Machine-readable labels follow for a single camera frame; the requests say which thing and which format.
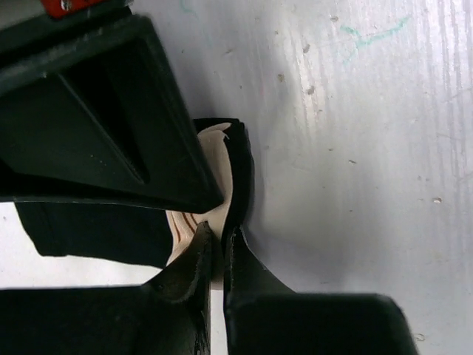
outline white table surface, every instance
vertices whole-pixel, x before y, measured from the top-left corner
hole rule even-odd
[[[248,125],[253,250],[297,291],[390,295],[422,355],[473,352],[472,7],[471,0],[133,6],[154,19],[192,118]],[[10,204],[0,206],[0,243],[4,287],[141,283],[157,272],[40,258]],[[214,354],[224,354],[222,318],[213,320]]]

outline black plastic part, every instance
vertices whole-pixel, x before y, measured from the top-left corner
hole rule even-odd
[[[230,355],[416,355],[399,307],[375,294],[295,294],[251,253],[241,228],[227,242]]]
[[[222,202],[152,23],[140,16],[0,68],[0,172],[0,201],[194,213]]]
[[[0,291],[0,354],[208,355],[212,237],[142,286]]]

